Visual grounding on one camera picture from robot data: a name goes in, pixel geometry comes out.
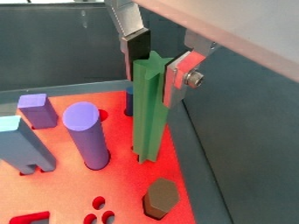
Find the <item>red hole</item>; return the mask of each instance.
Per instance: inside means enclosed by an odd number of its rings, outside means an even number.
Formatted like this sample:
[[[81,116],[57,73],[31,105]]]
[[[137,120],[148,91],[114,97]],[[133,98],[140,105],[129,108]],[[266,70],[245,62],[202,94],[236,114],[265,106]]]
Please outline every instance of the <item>red hole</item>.
[[[44,221],[44,220],[49,220],[49,218],[50,218],[49,212],[31,213],[31,214],[13,217],[9,220],[9,224],[30,224],[33,221]]]
[[[104,109],[100,109],[98,111],[100,121],[104,122],[108,119],[108,112]]]
[[[96,197],[92,201],[93,208],[98,210],[100,208],[104,207],[104,205],[105,205],[105,199],[100,196]]]
[[[90,213],[86,215],[82,224],[93,224],[96,223],[96,221],[97,221],[97,216],[93,213]]]
[[[105,211],[101,216],[101,221],[104,224],[112,224],[114,221],[114,213],[112,211]]]

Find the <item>green block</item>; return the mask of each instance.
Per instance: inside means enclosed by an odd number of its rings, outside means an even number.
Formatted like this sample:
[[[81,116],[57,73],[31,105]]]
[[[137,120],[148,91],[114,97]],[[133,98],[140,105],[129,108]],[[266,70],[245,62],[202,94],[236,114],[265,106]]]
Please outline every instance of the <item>green block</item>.
[[[164,65],[172,59],[162,59],[150,52],[148,59],[133,62],[133,151],[138,163],[156,160],[168,108],[162,104]]]

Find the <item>gray wall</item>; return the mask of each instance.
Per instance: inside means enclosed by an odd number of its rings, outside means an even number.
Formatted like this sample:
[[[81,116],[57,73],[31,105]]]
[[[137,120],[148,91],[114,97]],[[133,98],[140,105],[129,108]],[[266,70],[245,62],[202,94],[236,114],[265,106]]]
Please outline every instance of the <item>gray wall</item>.
[[[299,223],[299,83],[220,48],[184,100],[232,220]]]
[[[141,12],[153,50],[173,57],[184,48],[184,29]],[[102,3],[0,5],[0,21],[0,91],[126,78]]]

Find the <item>red glowing surface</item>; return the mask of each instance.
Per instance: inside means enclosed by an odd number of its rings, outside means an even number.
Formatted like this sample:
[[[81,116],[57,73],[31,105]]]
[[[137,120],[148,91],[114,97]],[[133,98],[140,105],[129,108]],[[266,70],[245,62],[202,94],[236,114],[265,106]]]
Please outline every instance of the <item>red glowing surface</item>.
[[[84,165],[61,123],[65,108],[81,101],[106,111],[101,125],[110,160],[100,171],[92,171]],[[88,223],[94,217],[97,223],[102,223],[112,214],[114,224],[194,223],[166,127],[157,162],[138,164],[136,161],[130,150],[133,119],[124,115],[125,92],[50,97],[50,103],[60,117],[58,125],[50,129],[34,129],[33,132],[56,157],[57,167],[53,172],[35,171],[33,175],[21,176],[7,163],[0,162],[0,223],[7,224],[15,216],[41,212],[50,213],[50,224]],[[157,221],[144,215],[141,198],[148,186],[160,177],[174,182],[180,201]]]

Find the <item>light blue block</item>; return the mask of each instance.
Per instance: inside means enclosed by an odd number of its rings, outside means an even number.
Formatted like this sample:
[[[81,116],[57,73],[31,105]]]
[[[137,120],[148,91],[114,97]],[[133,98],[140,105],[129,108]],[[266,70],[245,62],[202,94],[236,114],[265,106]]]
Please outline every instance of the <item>light blue block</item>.
[[[31,174],[37,165],[45,172],[56,159],[18,115],[0,117],[0,158],[19,173]]]

